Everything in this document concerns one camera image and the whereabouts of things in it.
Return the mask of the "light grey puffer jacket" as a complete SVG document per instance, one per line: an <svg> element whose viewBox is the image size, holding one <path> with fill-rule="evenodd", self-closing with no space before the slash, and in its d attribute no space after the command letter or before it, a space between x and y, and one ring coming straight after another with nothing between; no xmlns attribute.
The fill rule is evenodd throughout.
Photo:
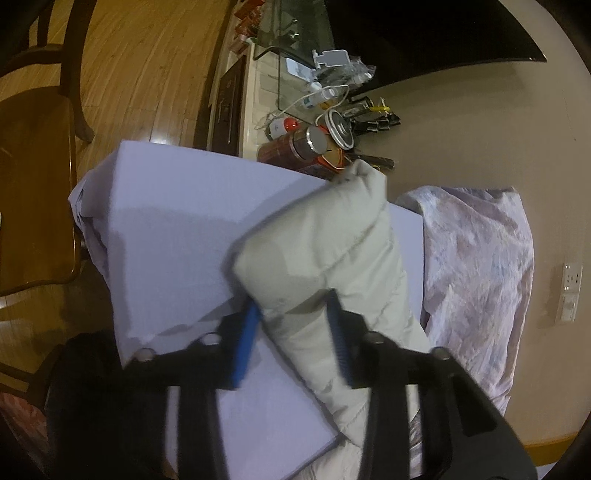
<svg viewBox="0 0 591 480"><path fill-rule="evenodd" d="M325 313L325 294L403 348L431 344L409 305L387 178L356 161L331 184L290 205L243 243L233 272L263 312L271 341L328 410L342 441L298 479L359 475L370 393L346 385Z"/></svg>

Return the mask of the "floral pink quilt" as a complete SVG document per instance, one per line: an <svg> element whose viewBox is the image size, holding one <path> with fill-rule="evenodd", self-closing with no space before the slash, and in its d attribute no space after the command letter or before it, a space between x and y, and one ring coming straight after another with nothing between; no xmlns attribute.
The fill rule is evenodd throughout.
<svg viewBox="0 0 591 480"><path fill-rule="evenodd" d="M535 268L519 193L423 186L397 204L423 219L424 325L505 412Z"/></svg>

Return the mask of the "wooden chair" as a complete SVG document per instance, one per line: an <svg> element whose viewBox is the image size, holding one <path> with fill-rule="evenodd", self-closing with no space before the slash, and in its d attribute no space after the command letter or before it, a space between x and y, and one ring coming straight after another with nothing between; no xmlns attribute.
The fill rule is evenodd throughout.
<svg viewBox="0 0 591 480"><path fill-rule="evenodd" d="M81 104L81 66L93 1L73 3L60 44L49 42L51 1L1 4L1 73L57 65L56 86L1 103L1 293L71 282L81 242L68 196L76 183L75 142L94 132Z"/></svg>

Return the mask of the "red metal tin can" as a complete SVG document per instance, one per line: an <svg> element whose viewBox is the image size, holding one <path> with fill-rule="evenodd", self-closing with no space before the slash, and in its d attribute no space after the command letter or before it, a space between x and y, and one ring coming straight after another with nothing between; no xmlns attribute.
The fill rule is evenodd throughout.
<svg viewBox="0 0 591 480"><path fill-rule="evenodd" d="M328 135L320 127L305 126L259 148L256 160L289 170L310 166L328 151Z"/></svg>

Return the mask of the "white wall socket panel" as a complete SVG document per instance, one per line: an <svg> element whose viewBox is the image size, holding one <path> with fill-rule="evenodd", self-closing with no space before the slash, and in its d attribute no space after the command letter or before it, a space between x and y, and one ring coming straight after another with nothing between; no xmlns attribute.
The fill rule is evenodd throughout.
<svg viewBox="0 0 591 480"><path fill-rule="evenodd" d="M583 264L568 262L563 265L560 296L556 319L558 324L575 321L581 292Z"/></svg>

